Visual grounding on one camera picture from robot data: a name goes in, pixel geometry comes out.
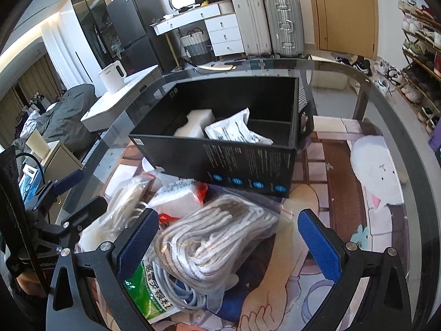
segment screw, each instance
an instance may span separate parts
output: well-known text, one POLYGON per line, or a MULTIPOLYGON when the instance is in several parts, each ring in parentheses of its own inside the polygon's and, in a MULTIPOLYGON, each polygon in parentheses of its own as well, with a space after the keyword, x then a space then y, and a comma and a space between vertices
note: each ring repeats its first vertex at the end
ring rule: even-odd
POLYGON ((69 248, 65 248, 61 250, 61 256, 68 256, 71 253, 71 250, 69 248))
POLYGON ((387 252, 390 256, 396 256, 396 250, 393 247, 388 247, 387 252))
POLYGON ((358 246, 356 243, 353 243, 352 241, 349 241, 346 243, 346 249, 354 252, 355 250, 357 250, 358 246))
POLYGON ((105 241, 104 243, 102 243, 102 244, 100 245, 100 249, 101 249, 103 252, 107 251, 107 250, 110 249, 111 247, 112 247, 112 243, 109 242, 109 241, 105 241))

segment refrigerator door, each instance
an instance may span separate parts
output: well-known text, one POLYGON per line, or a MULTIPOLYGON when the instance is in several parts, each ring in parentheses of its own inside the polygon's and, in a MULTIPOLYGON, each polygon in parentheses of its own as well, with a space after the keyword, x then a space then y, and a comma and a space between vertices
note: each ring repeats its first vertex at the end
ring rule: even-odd
POLYGON ((134 0, 113 0, 107 11, 123 46, 146 35, 134 0))
POLYGON ((157 36, 153 27, 153 19, 160 19, 165 15, 161 0, 135 0, 138 16, 144 25, 145 31, 150 36, 159 59, 159 66, 164 73, 170 72, 176 67, 176 62, 171 54, 165 35, 157 36))
POLYGON ((148 36, 140 38, 125 49, 129 64, 134 69, 133 73, 148 67, 159 65, 155 50, 152 48, 148 36))

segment black box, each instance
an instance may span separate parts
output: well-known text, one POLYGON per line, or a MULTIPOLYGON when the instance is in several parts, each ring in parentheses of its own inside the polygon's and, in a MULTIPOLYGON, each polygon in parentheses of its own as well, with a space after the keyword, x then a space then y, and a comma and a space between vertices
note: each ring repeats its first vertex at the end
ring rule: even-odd
POLYGON ((297 148, 314 129, 310 103, 299 113, 299 80, 289 77, 211 78, 176 84, 129 134, 153 165, 181 178, 260 194, 288 196, 297 148), (250 109, 248 128, 271 146, 174 137, 194 109, 216 120, 250 109), (303 117, 303 132, 300 131, 303 117))

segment silver suitcase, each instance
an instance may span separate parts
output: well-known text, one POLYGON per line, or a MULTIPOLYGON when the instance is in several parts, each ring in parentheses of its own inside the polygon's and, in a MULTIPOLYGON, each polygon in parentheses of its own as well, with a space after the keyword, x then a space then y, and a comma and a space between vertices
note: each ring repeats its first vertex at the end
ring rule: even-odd
POLYGON ((247 55, 270 55, 271 38, 263 0, 233 0, 243 47, 247 55))
POLYGON ((265 0, 274 53, 297 56, 305 49, 300 0, 265 0))

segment bed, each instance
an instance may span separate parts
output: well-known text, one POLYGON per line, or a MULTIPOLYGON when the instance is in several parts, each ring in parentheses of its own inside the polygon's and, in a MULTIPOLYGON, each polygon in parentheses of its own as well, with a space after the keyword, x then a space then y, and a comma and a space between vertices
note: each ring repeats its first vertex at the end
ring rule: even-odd
MULTIPOLYGON (((90 133, 81 123, 81 117, 97 101, 94 85, 79 85, 69 89, 60 102, 43 113, 37 120, 36 129, 46 142, 61 141, 76 157, 80 157, 95 142, 97 135, 90 133)), ((12 143, 16 153, 30 152, 27 138, 18 138, 12 143)), ((22 173, 24 157, 17 159, 22 173)))

